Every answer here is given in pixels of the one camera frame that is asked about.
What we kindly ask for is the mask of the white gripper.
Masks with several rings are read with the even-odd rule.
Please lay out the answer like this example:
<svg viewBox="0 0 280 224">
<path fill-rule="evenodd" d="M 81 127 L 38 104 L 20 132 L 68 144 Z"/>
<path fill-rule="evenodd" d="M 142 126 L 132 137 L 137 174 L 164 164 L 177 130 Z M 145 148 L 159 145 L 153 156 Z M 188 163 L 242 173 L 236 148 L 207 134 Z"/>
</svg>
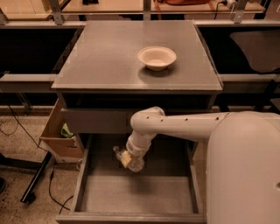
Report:
<svg viewBox="0 0 280 224">
<path fill-rule="evenodd" d="M 127 168 L 132 161 L 133 157 L 143 157 L 145 154 L 145 148 L 138 147 L 129 139 L 126 143 L 126 148 L 121 154 L 121 163 L 124 168 Z"/>
</svg>

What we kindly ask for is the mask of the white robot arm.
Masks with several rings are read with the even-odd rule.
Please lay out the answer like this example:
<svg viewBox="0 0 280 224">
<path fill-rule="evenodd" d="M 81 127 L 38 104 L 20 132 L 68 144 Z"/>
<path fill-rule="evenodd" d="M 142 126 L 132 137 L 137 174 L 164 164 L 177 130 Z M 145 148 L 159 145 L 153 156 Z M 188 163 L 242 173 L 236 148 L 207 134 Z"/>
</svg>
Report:
<svg viewBox="0 0 280 224">
<path fill-rule="evenodd" d="M 133 172 L 144 167 L 152 139 L 163 134 L 207 142 L 207 224 L 280 224 L 280 116 L 254 111 L 166 115 L 136 112 L 118 158 Z"/>
</svg>

